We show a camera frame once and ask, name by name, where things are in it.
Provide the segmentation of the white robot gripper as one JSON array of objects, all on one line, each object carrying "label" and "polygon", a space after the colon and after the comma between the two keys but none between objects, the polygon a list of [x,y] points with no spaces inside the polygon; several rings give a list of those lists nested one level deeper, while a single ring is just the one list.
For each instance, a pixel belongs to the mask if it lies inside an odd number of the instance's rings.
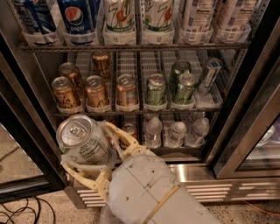
[{"label": "white robot gripper", "polygon": [[124,161],[113,177],[106,165],[66,160],[61,165],[78,182],[98,192],[104,200],[108,198],[112,214],[125,224],[147,224],[179,189],[179,181],[160,157],[132,135],[111,122],[103,121],[101,127]]}]

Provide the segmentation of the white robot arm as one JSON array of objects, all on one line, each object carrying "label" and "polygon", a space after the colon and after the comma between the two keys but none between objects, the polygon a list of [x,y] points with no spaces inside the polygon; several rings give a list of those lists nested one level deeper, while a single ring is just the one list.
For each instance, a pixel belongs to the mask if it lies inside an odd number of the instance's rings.
[{"label": "white robot arm", "polygon": [[125,224],[220,224],[161,157],[114,124],[75,115],[56,138],[66,172],[98,192]]}]

